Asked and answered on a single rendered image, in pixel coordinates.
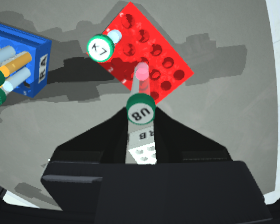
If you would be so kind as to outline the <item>red lego-style plate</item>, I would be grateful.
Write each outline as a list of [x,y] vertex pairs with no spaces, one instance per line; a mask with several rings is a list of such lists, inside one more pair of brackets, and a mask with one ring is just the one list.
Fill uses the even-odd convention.
[[112,57],[98,63],[129,90],[132,88],[134,68],[139,62],[146,62],[149,66],[150,96],[156,104],[194,74],[132,2],[128,3],[103,34],[113,29],[119,30],[122,38],[116,44]]

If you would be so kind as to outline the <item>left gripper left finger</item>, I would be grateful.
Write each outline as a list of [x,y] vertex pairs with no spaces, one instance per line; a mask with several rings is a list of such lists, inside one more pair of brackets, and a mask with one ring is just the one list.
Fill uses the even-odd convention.
[[[120,138],[120,139],[119,139]],[[117,143],[118,142],[118,143]],[[127,109],[56,147],[51,159],[125,163],[128,142]]]

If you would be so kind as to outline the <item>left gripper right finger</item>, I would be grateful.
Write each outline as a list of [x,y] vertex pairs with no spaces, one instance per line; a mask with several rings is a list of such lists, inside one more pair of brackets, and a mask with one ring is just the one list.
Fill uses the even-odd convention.
[[153,125],[156,163],[233,161],[225,146],[172,119],[159,107]]

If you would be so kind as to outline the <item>white tube rack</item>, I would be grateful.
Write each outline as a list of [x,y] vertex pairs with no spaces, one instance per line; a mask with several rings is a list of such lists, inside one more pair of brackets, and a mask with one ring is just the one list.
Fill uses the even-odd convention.
[[129,151],[138,163],[156,163],[154,126],[130,133]]

